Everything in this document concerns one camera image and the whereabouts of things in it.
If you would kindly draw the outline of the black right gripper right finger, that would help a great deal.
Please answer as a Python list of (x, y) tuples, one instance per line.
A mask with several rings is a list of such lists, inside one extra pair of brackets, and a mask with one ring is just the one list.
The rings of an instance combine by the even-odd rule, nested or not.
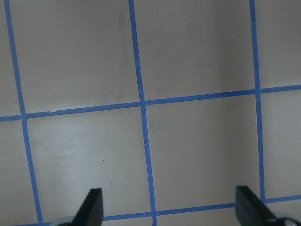
[(277, 217), (248, 186), (236, 187), (235, 214), (241, 226), (277, 226)]

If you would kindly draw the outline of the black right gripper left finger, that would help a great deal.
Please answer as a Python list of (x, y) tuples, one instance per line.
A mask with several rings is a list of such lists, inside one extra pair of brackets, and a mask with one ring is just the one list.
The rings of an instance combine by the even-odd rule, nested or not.
[(101, 188), (88, 192), (80, 209), (73, 218), (72, 226), (101, 226), (103, 223), (103, 194)]

